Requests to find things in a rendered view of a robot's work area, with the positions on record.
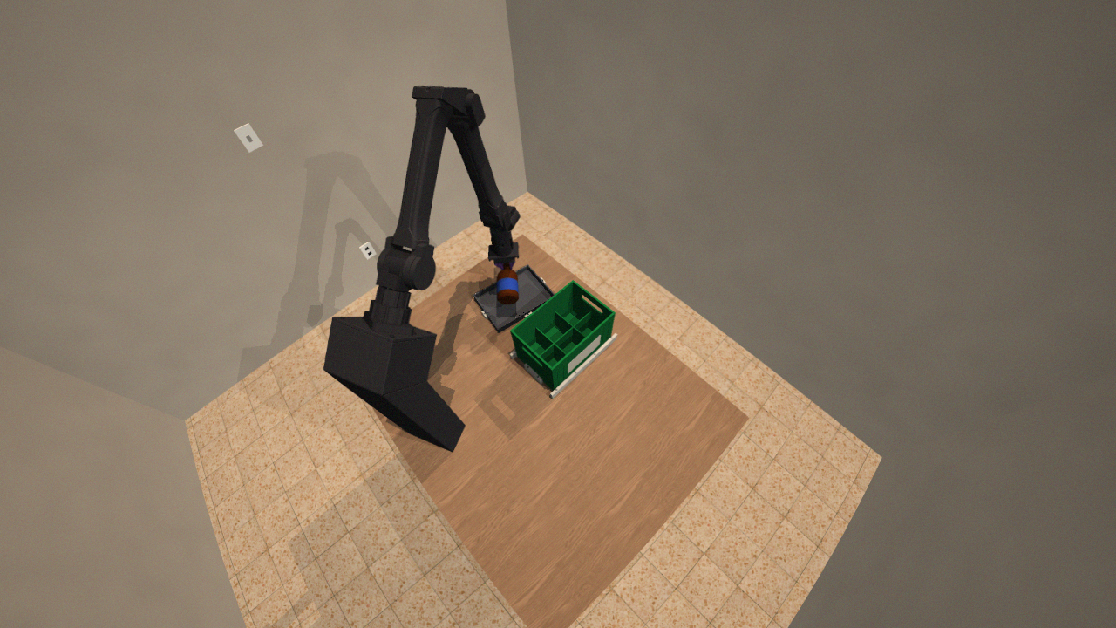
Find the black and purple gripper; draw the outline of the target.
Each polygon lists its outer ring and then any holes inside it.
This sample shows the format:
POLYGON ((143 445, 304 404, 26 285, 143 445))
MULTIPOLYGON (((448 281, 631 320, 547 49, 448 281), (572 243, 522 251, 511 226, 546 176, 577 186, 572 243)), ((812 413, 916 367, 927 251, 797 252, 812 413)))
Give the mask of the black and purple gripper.
POLYGON ((509 263, 509 265, 510 265, 510 268, 512 270, 513 265, 514 265, 514 257, 517 257, 517 259, 519 258, 519 245, 518 245, 518 243, 514 242, 514 249, 511 248, 511 242, 510 242, 510 238, 509 238, 509 240, 507 240, 506 245, 494 245, 493 242, 492 242, 492 245, 489 245, 489 262, 494 261, 494 265, 497 265, 497 267, 499 267, 501 269, 503 268, 502 267, 503 263, 509 263), (492 245, 494 248, 494 251, 493 251, 492 245), (510 259, 508 259, 508 258, 510 258, 510 259))

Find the green plastic crate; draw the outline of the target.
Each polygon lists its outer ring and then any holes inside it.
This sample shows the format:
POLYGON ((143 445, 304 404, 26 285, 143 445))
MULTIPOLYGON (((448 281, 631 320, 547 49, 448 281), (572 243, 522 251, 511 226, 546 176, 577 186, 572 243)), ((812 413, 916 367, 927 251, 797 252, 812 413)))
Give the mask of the green plastic crate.
POLYGON ((616 311, 571 281, 510 331, 517 357, 533 367, 554 390, 610 339, 615 315, 616 311))

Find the brown bottle with blue label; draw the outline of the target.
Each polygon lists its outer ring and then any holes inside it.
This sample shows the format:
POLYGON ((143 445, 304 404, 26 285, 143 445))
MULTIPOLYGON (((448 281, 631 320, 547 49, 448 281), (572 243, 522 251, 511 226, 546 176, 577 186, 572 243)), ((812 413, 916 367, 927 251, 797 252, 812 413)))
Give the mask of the brown bottle with blue label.
POLYGON ((497 276, 497 301, 500 305, 514 305, 519 301, 518 276, 509 263, 503 263, 504 270, 497 276))

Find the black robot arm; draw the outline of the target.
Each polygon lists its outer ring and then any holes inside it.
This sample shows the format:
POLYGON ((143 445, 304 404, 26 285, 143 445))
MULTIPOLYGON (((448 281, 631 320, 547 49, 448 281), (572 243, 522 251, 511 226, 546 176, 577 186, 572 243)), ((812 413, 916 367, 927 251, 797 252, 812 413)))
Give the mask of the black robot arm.
POLYGON ((446 128, 464 161, 480 220, 490 228, 491 242, 506 245, 510 236, 513 247, 511 230, 520 219, 517 207, 508 206, 500 195, 487 158, 479 131, 485 120, 480 96, 461 87, 414 86, 412 97, 416 99, 416 120, 398 226, 394 236, 386 236, 378 257, 378 294, 364 313, 372 330, 410 337, 414 327, 408 323, 413 310, 408 307, 408 290, 429 289, 436 273, 434 247, 429 245, 429 220, 446 128))

